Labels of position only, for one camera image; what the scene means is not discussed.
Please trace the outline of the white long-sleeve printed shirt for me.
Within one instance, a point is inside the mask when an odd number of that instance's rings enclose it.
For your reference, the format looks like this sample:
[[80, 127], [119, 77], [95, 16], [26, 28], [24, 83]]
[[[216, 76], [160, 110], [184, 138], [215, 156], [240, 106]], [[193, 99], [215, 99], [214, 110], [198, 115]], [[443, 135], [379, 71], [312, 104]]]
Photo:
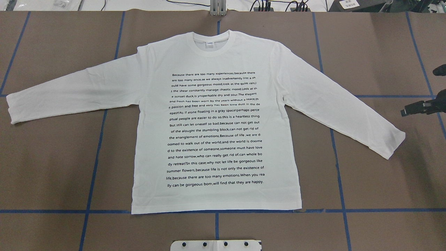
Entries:
[[185, 33], [7, 95], [11, 123], [137, 105], [132, 214], [297, 210], [285, 106], [389, 159], [406, 138], [283, 44]]

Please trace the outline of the black box with white label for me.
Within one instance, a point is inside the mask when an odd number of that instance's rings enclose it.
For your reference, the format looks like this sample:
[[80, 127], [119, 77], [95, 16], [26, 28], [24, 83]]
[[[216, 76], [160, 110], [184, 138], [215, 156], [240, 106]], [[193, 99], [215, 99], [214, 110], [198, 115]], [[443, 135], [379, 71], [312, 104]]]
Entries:
[[329, 12], [379, 12], [385, 0], [334, 0]]

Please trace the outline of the aluminium frame post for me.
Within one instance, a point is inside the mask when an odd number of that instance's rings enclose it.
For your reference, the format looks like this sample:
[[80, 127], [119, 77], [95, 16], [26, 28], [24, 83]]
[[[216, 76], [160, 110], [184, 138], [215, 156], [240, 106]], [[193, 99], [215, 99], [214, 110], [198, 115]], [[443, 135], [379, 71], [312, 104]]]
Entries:
[[210, 0], [210, 15], [225, 16], [227, 13], [226, 0]]

